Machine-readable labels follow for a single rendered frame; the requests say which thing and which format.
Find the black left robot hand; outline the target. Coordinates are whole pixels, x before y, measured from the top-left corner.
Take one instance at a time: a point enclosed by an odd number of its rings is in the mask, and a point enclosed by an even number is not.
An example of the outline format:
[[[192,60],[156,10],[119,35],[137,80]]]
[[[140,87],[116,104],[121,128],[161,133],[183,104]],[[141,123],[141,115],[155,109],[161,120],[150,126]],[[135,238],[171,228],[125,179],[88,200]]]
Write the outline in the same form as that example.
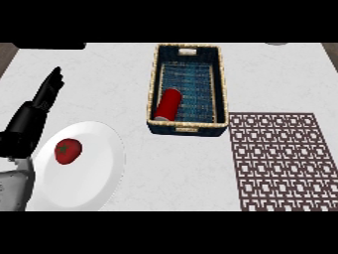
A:
[[[31,156],[42,134],[47,114],[63,87],[62,69],[56,67],[45,77],[34,98],[25,101],[0,132],[0,157],[25,159]]]

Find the red can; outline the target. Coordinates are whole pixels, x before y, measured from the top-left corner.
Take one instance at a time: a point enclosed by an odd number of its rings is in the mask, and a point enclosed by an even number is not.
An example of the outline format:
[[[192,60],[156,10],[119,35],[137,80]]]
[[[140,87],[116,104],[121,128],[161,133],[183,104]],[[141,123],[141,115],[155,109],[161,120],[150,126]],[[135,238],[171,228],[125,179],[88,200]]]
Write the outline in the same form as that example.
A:
[[[175,88],[164,90],[158,107],[153,113],[153,119],[158,121],[172,121],[178,110],[181,93]]]

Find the dark blue wicker basket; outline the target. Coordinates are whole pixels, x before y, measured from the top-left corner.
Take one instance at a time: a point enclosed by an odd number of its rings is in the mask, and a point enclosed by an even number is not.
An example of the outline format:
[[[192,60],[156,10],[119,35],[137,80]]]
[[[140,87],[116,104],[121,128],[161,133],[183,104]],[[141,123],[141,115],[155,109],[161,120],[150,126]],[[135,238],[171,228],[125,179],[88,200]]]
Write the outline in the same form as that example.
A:
[[[155,120],[164,91],[181,99],[172,121]],[[159,44],[155,48],[146,103],[146,125],[159,135],[218,137],[228,125],[221,50],[212,45]]]

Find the brown patterned placemat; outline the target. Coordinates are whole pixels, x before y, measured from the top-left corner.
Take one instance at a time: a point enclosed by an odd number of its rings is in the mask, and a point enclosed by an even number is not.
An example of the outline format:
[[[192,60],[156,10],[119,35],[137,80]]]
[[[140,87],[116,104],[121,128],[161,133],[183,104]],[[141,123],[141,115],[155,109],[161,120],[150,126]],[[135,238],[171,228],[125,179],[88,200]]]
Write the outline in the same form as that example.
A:
[[[231,112],[243,211],[338,211],[338,169],[310,113]]]

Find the red tomato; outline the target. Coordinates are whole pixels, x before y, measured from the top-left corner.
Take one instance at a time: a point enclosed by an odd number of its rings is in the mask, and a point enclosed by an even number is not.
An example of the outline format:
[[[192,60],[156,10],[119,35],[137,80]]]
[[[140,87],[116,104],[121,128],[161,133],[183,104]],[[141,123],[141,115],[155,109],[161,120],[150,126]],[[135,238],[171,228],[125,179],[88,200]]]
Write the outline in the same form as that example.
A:
[[[54,158],[60,165],[68,165],[82,152],[82,144],[76,139],[63,139],[54,148]]]

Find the white round plate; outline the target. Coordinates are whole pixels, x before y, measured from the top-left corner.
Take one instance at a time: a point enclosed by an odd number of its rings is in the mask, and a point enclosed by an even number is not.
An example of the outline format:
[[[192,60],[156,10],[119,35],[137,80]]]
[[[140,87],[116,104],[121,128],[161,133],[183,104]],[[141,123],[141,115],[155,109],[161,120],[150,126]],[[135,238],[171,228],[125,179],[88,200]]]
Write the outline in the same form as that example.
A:
[[[82,152],[62,165],[54,148],[75,139]],[[100,210],[112,197],[124,173],[122,142],[112,128],[85,121],[69,125],[48,139],[34,158],[35,183],[28,211]]]

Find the black flat appliance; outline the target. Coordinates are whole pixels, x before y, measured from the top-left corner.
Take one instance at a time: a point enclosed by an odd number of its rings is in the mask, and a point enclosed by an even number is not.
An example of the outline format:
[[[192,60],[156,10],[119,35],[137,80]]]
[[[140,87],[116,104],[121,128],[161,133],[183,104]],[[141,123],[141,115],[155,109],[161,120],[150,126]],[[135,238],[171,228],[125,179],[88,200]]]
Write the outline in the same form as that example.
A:
[[[29,50],[82,50],[85,43],[11,43],[19,49]]]

